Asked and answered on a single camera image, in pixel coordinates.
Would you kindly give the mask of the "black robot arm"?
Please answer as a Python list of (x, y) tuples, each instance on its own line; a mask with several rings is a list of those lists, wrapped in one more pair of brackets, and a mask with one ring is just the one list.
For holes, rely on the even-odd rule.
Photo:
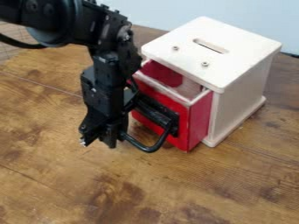
[(92, 66), (80, 75), (88, 108), (79, 126), (80, 143), (99, 140), (115, 148), (128, 126), (127, 81), (141, 65), (127, 17), (96, 0), (0, 0), (0, 20), (25, 27), (37, 41), (26, 44), (0, 34), (0, 41), (10, 46), (88, 48)]

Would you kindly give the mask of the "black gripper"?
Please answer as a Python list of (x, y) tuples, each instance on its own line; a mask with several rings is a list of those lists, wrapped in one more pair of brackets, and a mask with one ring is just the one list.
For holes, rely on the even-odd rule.
[(99, 140), (115, 149), (117, 140), (127, 140), (127, 78), (117, 66), (91, 66), (80, 76), (80, 86), (88, 110), (79, 126), (80, 143), (89, 146)]

